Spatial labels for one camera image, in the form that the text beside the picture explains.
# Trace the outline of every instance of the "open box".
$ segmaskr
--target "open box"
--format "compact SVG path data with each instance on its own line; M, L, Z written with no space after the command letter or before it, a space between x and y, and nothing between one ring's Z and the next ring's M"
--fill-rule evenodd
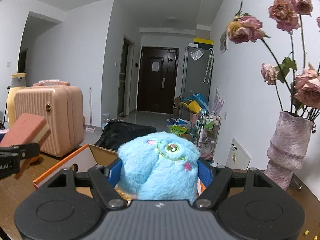
M108 166L117 158L118 155L116 151L86 144L36 178L33 181L33 185L35 188L39 188L64 168L71 167L76 172L87 172L88 169L96 164ZM77 188L77 191L91 196L89 188Z

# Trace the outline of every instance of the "black bag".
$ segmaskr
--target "black bag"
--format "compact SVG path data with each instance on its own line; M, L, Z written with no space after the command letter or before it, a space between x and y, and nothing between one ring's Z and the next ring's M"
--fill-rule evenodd
M154 132L157 129L152 126L111 121L104 127L100 139L94 145L117 151L122 144Z

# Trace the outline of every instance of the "pink suitcase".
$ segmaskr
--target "pink suitcase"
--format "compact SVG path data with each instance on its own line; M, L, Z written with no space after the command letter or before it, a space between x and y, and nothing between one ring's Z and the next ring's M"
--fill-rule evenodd
M27 87L14 98L17 119L23 113L42 115L50 125L41 151L56 157L70 153L84 139L82 92L78 87Z

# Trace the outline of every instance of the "pink ceramic vase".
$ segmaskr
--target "pink ceramic vase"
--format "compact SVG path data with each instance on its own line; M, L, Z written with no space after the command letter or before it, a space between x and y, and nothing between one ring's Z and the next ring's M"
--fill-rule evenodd
M302 168L310 141L313 122L280 112L276 131L267 155L270 159L264 174L287 190L293 172Z

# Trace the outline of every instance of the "fluffy light blue fur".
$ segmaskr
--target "fluffy light blue fur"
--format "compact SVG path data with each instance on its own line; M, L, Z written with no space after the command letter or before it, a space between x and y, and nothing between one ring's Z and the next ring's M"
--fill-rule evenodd
M178 150L166 148L171 144ZM196 199L200 153L188 140L166 132L152 133L122 145L118 154L123 162L118 186L124 191L143 200L188 199L193 203ZM191 164L190 171L184 167L186 162Z

